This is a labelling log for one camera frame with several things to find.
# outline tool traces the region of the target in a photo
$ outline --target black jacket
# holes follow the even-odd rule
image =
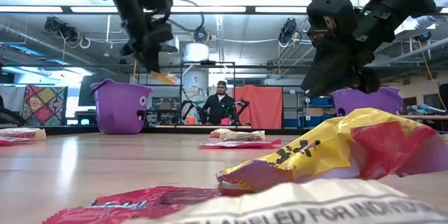
[[[214,125],[220,124],[221,118],[226,118],[229,115],[235,116],[235,100],[227,94],[221,101],[219,101],[218,94],[209,96],[202,108],[205,111],[210,108],[209,123]]]

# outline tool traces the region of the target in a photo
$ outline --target man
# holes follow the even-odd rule
[[[221,119],[235,116],[235,100],[228,96],[227,83],[218,81],[216,94],[211,95],[205,102],[203,109],[206,111],[210,108],[208,124],[219,125]]]

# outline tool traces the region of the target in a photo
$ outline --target purple bucket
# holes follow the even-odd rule
[[[374,108],[396,114],[403,106],[400,90],[394,87],[381,87],[378,92],[365,94],[359,90],[344,89],[333,92],[337,116],[346,116],[355,109]]]
[[[90,85],[95,90],[98,128],[105,134],[138,134],[144,126],[150,87],[116,83],[111,79]]]

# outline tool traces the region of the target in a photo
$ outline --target orange curtain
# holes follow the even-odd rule
[[[251,123],[254,129],[281,129],[283,92],[281,87],[237,87],[235,100],[245,99],[249,107],[240,115],[241,123]]]

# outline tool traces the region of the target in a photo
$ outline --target wooden table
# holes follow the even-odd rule
[[[89,206],[98,196],[152,186],[217,188],[217,171],[273,152],[200,150],[206,137],[95,133],[0,147],[1,223],[40,223],[64,208]],[[271,137],[285,144],[296,139]],[[382,182],[448,211],[448,173],[390,176]]]

